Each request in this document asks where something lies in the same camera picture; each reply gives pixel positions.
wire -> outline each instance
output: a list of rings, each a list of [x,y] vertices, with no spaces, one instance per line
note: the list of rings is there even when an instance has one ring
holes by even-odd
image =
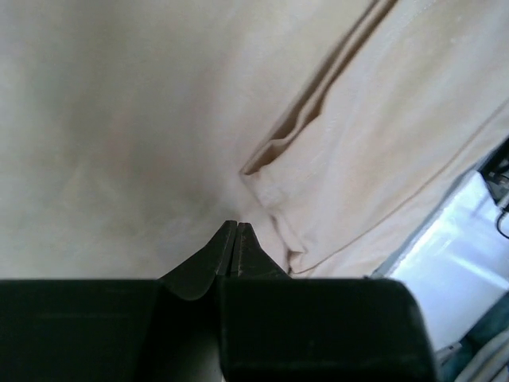
[[[496,220],[496,230],[499,232],[500,235],[509,240],[509,235],[506,235],[505,233],[502,232],[502,221],[505,219],[506,215],[507,212],[505,211],[499,215],[499,218]]]

beige surface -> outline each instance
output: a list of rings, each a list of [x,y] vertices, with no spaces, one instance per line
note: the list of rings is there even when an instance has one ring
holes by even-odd
[[[159,276],[370,2],[0,0],[0,277]]]
[[[338,56],[315,115],[244,169],[294,274],[371,273],[502,142],[507,36],[505,0],[400,1],[353,58]]]

cable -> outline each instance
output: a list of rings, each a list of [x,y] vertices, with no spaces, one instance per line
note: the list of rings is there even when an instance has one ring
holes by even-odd
[[[506,235],[505,233],[502,232],[502,221],[506,217],[506,215],[507,212],[505,211],[500,213],[498,219],[496,220],[496,230],[499,232],[500,235],[509,240],[509,235]]]

black device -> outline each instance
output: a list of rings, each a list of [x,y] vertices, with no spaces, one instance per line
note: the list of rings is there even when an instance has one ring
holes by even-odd
[[[156,280],[0,282],[4,381],[434,381],[418,305],[389,279],[291,279],[227,221]]]

beige cloth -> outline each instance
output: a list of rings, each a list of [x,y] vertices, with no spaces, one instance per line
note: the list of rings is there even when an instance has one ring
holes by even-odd
[[[244,169],[295,275],[370,274],[503,141],[507,36],[505,0],[400,1],[350,36],[332,84]]]
[[[163,275],[226,219],[371,273],[507,134],[508,8],[0,0],[0,277]]]
[[[286,249],[239,171],[368,0],[0,0],[0,277],[155,277],[226,219]]]

